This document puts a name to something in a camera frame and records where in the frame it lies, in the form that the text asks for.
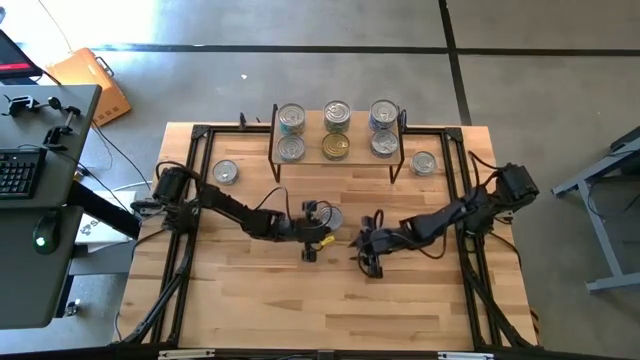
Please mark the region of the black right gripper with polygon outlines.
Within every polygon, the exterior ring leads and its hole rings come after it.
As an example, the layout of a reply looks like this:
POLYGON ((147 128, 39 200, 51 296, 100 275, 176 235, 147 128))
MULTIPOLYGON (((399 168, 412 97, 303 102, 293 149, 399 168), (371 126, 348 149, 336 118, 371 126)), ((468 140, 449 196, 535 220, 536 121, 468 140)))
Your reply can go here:
POLYGON ((361 229, 348 247, 360 249, 354 260, 361 272, 368 278, 381 279, 383 268, 380 261, 381 255, 391 254, 397 251, 403 244, 400 228, 386 228, 382 226, 382 214, 363 216, 361 229))

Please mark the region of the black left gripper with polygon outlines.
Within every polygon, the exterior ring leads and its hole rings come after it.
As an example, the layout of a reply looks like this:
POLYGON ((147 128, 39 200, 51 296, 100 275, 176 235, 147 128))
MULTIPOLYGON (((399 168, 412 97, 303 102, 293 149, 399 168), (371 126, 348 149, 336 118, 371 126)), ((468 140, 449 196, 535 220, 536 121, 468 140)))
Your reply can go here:
POLYGON ((304 201, 302 210, 304 216, 299 218, 275 212, 271 220, 271 239, 274 242, 302 243, 302 260, 316 261, 322 249, 321 242, 333 233, 329 226, 332 210, 330 203, 325 200, 304 201))

